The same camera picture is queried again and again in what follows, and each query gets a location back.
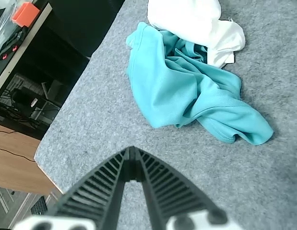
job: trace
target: wooden floor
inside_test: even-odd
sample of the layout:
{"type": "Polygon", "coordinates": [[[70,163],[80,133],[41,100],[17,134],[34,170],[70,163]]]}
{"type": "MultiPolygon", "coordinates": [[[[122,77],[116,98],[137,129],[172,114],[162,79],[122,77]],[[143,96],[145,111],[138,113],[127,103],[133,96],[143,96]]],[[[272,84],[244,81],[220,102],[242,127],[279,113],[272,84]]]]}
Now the wooden floor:
{"type": "MultiPolygon", "coordinates": [[[[2,126],[0,131],[13,132],[2,126]]],[[[54,185],[34,161],[39,142],[21,133],[0,132],[0,187],[42,195],[50,193],[54,185]]]]}

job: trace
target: black cable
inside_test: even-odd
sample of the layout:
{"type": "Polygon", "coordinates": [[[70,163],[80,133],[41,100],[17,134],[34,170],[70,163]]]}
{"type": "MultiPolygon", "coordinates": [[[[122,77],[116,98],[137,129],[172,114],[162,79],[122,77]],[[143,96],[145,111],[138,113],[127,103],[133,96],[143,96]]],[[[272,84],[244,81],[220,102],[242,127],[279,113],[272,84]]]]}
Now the black cable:
{"type": "Polygon", "coordinates": [[[8,151],[8,150],[5,150],[5,149],[0,149],[0,150],[5,151],[5,152],[8,152],[8,153],[10,153],[10,154],[12,154],[12,155],[15,155],[15,156],[18,156],[18,157],[25,158],[25,159],[27,159],[28,161],[35,162],[35,161],[33,161],[33,160],[30,160],[29,158],[26,158],[25,156],[17,155],[17,154],[12,153],[12,152],[10,152],[10,151],[8,151]]]}
{"type": "Polygon", "coordinates": [[[0,133],[11,134],[11,133],[18,133],[18,132],[17,132],[17,131],[13,131],[13,132],[5,132],[5,131],[1,131],[1,130],[0,130],[0,133]]]}
{"type": "MultiPolygon", "coordinates": [[[[18,132],[17,132],[17,131],[6,132],[6,131],[1,131],[1,130],[0,130],[0,133],[11,134],[11,133],[18,133],[18,132]]],[[[15,156],[18,156],[18,157],[25,158],[25,159],[27,159],[28,161],[35,162],[35,161],[33,161],[33,160],[30,160],[29,158],[26,158],[25,156],[18,155],[18,154],[15,154],[15,153],[12,153],[12,152],[10,152],[10,151],[8,151],[8,150],[5,150],[5,149],[0,149],[0,150],[5,151],[5,152],[8,152],[8,153],[10,153],[10,154],[12,154],[12,155],[15,155],[15,156]]]]}

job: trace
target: fabric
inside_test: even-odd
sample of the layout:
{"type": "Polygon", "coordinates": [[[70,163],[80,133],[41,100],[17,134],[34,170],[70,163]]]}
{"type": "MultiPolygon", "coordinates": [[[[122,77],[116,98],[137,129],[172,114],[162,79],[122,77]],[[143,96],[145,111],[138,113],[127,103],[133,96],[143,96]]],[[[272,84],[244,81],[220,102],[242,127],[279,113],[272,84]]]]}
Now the fabric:
{"type": "Polygon", "coordinates": [[[260,145],[272,136],[266,120],[240,100],[239,77],[203,63],[203,46],[144,22],[127,44],[132,48],[127,72],[133,96],[152,127],[181,127],[197,119],[227,143],[239,135],[260,145]]]}
{"type": "Polygon", "coordinates": [[[148,21],[179,38],[208,47],[208,64],[221,68],[234,63],[233,51],[243,49],[243,29],[221,21],[218,0],[149,0],[148,21]]]}
{"type": "MultiPolygon", "coordinates": [[[[147,21],[148,0],[126,0],[101,46],[41,141],[35,161],[63,192],[128,146],[165,161],[245,230],[297,230],[297,0],[222,0],[248,45],[224,68],[239,73],[241,98],[275,134],[264,145],[219,141],[198,122],[152,128],[126,68],[126,38],[147,21]]],[[[151,230],[142,185],[126,183],[118,230],[151,230]]]]}

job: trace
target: white cloth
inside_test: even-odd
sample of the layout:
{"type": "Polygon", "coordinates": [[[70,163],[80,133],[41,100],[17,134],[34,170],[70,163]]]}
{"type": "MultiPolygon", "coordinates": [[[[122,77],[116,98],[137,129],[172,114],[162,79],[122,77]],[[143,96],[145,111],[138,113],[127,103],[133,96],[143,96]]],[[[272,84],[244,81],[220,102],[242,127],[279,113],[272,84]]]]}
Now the white cloth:
{"type": "Polygon", "coordinates": [[[218,68],[234,63],[234,52],[243,49],[243,29],[235,22],[221,21],[218,0],[149,0],[148,21],[181,39],[207,49],[207,62],[218,68]]]}

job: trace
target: gray felt mat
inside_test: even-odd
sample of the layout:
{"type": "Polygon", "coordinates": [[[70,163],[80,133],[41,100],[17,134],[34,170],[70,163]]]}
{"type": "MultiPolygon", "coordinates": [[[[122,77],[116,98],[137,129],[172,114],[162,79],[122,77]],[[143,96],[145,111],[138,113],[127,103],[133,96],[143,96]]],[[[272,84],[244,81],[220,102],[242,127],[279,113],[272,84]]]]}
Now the gray felt mat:
{"type": "MultiPolygon", "coordinates": [[[[268,120],[273,138],[261,146],[242,139],[225,144],[197,122],[151,128],[125,75],[125,39],[147,21],[147,0],[126,0],[36,154],[63,191],[112,153],[134,145],[183,173],[245,229],[297,230],[297,0],[221,5],[222,18],[239,23],[247,39],[236,63],[225,69],[242,78],[243,100],[268,120]]],[[[141,187],[128,184],[118,229],[149,228],[141,187]]]]}

